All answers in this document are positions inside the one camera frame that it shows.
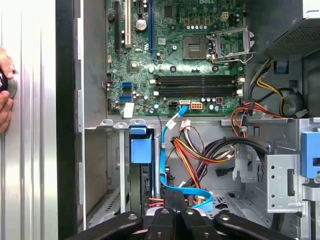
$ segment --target power supply vent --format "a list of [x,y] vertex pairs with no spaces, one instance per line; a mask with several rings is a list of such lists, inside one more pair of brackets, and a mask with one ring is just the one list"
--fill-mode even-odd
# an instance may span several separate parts
[[320,19],[304,19],[276,40],[266,53],[275,55],[308,55],[320,49]]

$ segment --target finger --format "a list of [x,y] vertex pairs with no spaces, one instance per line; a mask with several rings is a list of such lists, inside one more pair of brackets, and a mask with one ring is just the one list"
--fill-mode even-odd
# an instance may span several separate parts
[[12,112],[8,112],[8,115],[4,121],[4,123],[0,126],[0,134],[3,134],[7,128],[9,127],[10,121],[11,121],[11,117],[12,117]]
[[8,101],[9,95],[10,95],[10,93],[8,91],[0,92],[0,111],[2,110],[2,108],[4,107],[6,102]]
[[8,99],[6,104],[3,106],[0,112],[0,126],[2,126],[5,123],[9,113],[11,113],[13,102],[14,101],[12,99]]
[[15,67],[12,59],[7,55],[7,52],[3,48],[0,48],[0,68],[8,79],[14,78]]

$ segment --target green circuit board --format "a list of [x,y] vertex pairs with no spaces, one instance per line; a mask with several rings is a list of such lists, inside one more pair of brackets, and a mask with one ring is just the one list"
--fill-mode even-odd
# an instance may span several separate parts
[[[130,45],[125,42],[126,1],[131,1]],[[239,61],[215,64],[206,58],[212,48],[208,41],[211,33],[244,25],[242,0],[110,0],[107,12],[109,114],[122,114],[126,102],[135,103],[134,115],[172,115],[181,103],[190,106],[199,103],[189,108],[188,114],[195,115],[227,115],[239,106],[242,96],[236,94],[239,84],[234,81],[212,86],[188,84],[188,79],[244,76],[244,65]],[[243,51],[243,45],[241,33],[221,38],[221,51],[225,55]],[[159,77],[173,81],[181,77],[181,85],[166,88]],[[207,93],[210,87],[214,87],[212,95]],[[195,93],[201,90],[202,95]]]

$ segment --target motherboard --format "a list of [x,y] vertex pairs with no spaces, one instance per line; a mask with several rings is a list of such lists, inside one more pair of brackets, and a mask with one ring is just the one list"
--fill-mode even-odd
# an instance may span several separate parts
[[107,107],[123,114],[227,115],[243,97],[243,0],[107,1]]

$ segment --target screw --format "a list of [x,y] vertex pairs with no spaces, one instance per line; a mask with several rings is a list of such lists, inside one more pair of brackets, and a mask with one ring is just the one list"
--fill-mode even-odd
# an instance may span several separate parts
[[128,216],[128,219],[129,220],[136,220],[138,217],[136,216],[136,215],[134,215],[134,214],[130,214],[129,216]]
[[225,214],[220,215],[220,218],[221,218],[223,221],[228,221],[228,220],[230,220],[230,217],[229,217],[228,215],[225,215]]
[[192,209],[187,209],[185,212],[189,215],[194,214],[194,211]]
[[161,211],[161,213],[162,213],[162,214],[168,214],[169,211],[168,211],[167,209],[163,209],[163,210]]

